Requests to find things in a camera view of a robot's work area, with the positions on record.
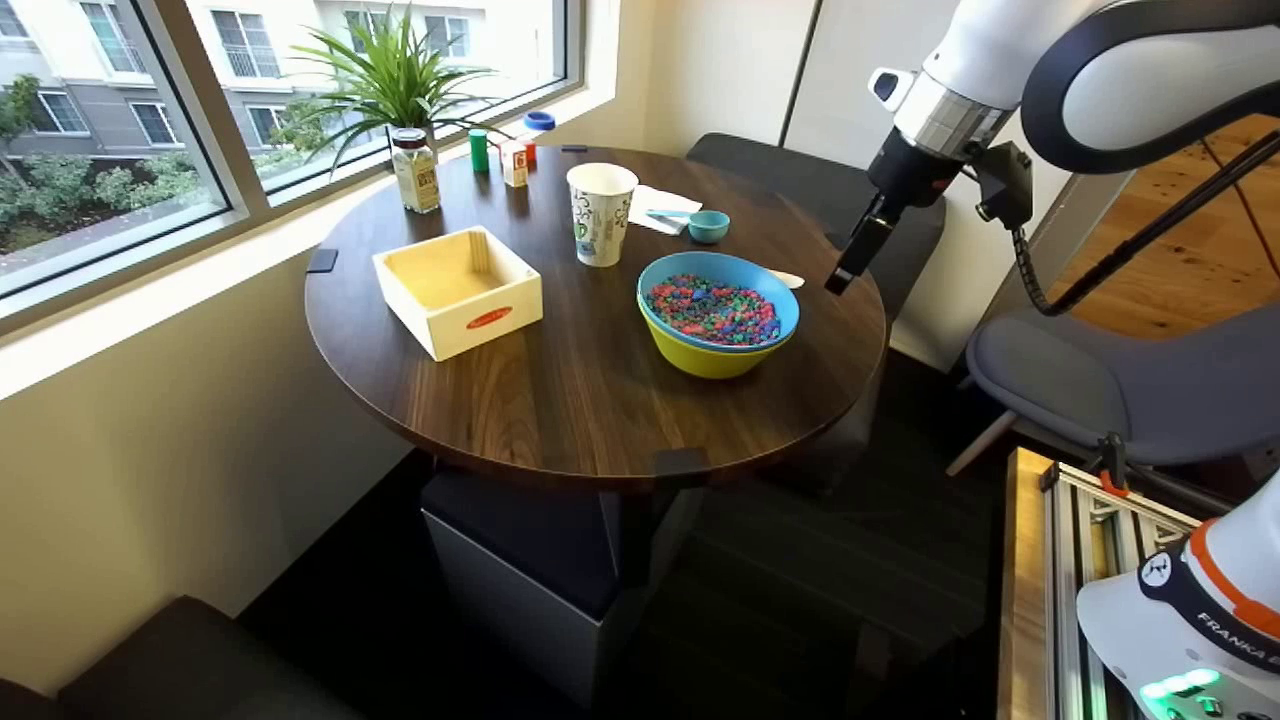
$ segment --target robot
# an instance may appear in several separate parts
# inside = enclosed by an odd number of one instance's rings
[[[1280,115],[1280,0],[959,0],[923,68],[872,71],[868,90],[892,112],[892,133],[827,292],[872,262],[902,207],[930,202],[962,170],[978,185],[978,214],[1012,233],[1033,305],[1064,311],[1134,249],[1042,300],[1021,233],[1033,214],[1027,156],[991,149],[1003,120],[1021,112],[1027,144],[1057,166],[1129,170],[1241,115]],[[1271,150],[1280,133],[1140,244]],[[1085,583],[1077,614],[1146,720],[1280,720],[1280,470],[1134,575]]]

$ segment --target table pedestal base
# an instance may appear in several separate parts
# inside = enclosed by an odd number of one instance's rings
[[[593,707],[699,498],[699,488],[651,498],[437,470],[422,519],[459,607]]]

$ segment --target round wooden table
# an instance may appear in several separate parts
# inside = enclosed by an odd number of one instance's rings
[[[613,158],[638,185],[733,211],[723,250],[803,276],[800,331],[745,381],[692,381],[665,363],[634,311],[634,276],[692,249],[633,223],[614,268],[570,254],[562,170]],[[327,369],[418,447],[539,480],[638,488],[709,480],[787,456],[872,397],[889,319],[872,279],[822,292],[834,249],[777,191],[680,156],[539,149],[529,189],[438,166],[445,207],[411,214],[397,189],[363,199],[302,283],[308,327]],[[482,223],[544,276],[544,319],[437,363],[387,311],[372,250]]]

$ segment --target bowl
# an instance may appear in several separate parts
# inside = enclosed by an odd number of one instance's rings
[[[692,244],[721,244],[727,237],[727,223],[733,223],[727,211],[704,207],[685,221],[685,233]]]
[[[672,319],[665,319],[651,309],[651,287],[669,283],[672,276],[697,276],[699,283],[723,283],[723,287],[751,287],[759,300],[770,305],[777,331],[766,340],[709,340],[680,331]],[[800,327],[800,300],[787,283],[778,283],[766,268],[727,254],[727,250],[672,250],[651,259],[634,279],[634,309],[646,322],[646,334],[656,350],[699,381],[733,381],[759,369],[777,346],[784,346]]]

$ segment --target potted plant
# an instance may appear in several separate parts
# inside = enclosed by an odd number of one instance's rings
[[[330,71],[330,86],[302,100],[327,133],[321,149],[335,149],[341,158],[353,138],[385,133],[391,144],[391,166],[403,207],[438,207],[437,185],[437,129],[465,103],[455,90],[477,68],[450,68],[416,28],[411,10],[369,10],[353,23],[353,41],[321,28],[315,45],[299,49],[302,60]]]

